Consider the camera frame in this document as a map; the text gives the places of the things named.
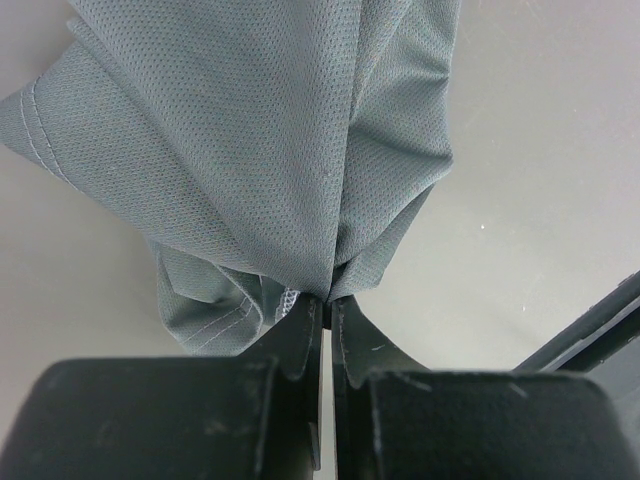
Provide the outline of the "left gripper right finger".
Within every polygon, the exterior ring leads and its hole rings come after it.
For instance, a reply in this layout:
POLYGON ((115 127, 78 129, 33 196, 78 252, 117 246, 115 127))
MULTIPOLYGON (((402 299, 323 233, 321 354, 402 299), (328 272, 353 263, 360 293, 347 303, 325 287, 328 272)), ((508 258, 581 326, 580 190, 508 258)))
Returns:
POLYGON ((635 479, 604 391, 571 373, 433 371, 331 308, 340 479, 635 479))

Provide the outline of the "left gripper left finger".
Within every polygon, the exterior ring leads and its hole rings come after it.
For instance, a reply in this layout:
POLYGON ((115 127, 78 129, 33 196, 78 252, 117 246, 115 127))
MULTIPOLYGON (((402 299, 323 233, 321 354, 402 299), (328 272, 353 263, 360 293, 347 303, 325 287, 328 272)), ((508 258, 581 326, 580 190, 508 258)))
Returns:
POLYGON ((322 303, 234 357, 73 359, 34 383, 13 479, 309 479, 320 467, 322 303))

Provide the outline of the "grey t shirt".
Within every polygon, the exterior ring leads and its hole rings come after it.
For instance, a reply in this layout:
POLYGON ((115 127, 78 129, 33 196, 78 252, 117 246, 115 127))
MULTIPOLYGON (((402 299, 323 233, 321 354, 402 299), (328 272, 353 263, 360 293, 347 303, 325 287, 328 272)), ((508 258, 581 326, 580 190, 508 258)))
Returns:
POLYGON ((452 166, 456 1, 77 1, 1 140, 133 225, 161 319, 234 356, 377 286, 452 166))

